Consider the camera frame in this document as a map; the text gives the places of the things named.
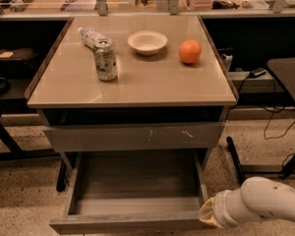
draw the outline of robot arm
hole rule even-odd
[[[295,190],[262,177],[247,179],[235,191],[219,192],[200,212],[200,221],[217,227],[278,218],[295,222]]]

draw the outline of white bowl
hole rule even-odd
[[[167,43],[167,37],[156,31],[141,30],[128,37],[128,43],[135,48],[138,53],[150,56],[158,52]]]

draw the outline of terrazzo floor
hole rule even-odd
[[[267,136],[280,136],[292,119],[272,120]],[[212,151],[204,172],[208,194],[239,187],[226,137],[235,142],[243,164],[280,164],[295,151],[295,124],[280,139],[265,140],[267,120],[229,121],[217,147]],[[50,147],[41,126],[12,124],[8,131],[23,149]],[[7,151],[0,142],[0,151]],[[0,236],[3,235],[57,235],[48,223],[60,218],[68,198],[68,190],[56,191],[60,157],[0,162]],[[295,188],[295,177],[282,181]],[[137,234],[159,236],[295,236],[295,223],[283,220],[250,222],[234,229],[205,229]]]

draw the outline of cabinet top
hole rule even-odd
[[[94,55],[78,28],[92,27],[116,45],[118,79],[98,79]],[[165,34],[168,42],[146,57],[128,45],[138,30]],[[193,65],[179,59],[182,41],[195,39],[202,55]],[[196,16],[78,16],[71,23],[29,98],[32,108],[231,105],[236,98]]]

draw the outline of open drawer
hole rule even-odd
[[[172,231],[198,220],[207,189],[195,149],[80,153],[60,235]]]

